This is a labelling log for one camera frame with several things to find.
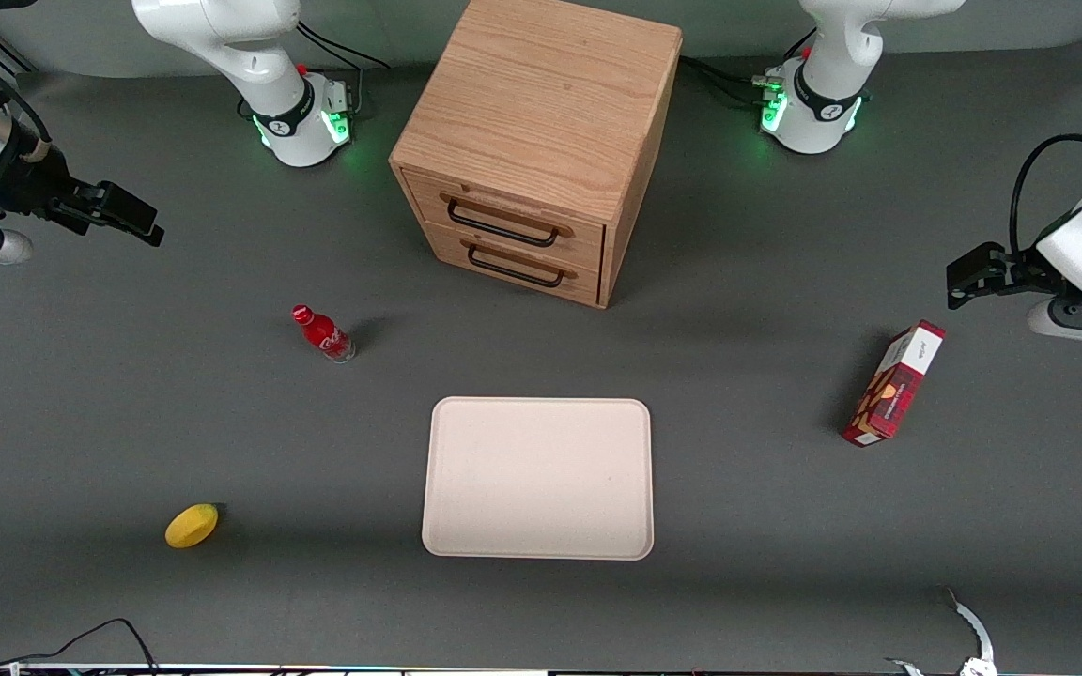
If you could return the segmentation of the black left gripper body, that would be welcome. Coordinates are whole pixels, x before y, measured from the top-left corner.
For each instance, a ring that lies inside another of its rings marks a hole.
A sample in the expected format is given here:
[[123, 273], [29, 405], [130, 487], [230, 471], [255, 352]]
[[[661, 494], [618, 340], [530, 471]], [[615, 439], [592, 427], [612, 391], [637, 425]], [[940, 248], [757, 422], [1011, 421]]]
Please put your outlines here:
[[1001, 296], [1045, 294], [1059, 296], [1068, 291], [1068, 281], [1035, 248], [1010, 250], [1003, 254], [1004, 282]]

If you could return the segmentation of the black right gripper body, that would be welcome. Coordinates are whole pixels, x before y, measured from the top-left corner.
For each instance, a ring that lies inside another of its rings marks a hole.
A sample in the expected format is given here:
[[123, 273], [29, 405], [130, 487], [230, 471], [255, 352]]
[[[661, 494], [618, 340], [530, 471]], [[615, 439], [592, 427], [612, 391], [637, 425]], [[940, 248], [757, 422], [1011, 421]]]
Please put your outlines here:
[[72, 178], [60, 151], [25, 162], [13, 143], [0, 146], [0, 211], [51, 220], [65, 228], [98, 225], [93, 197], [98, 193]]

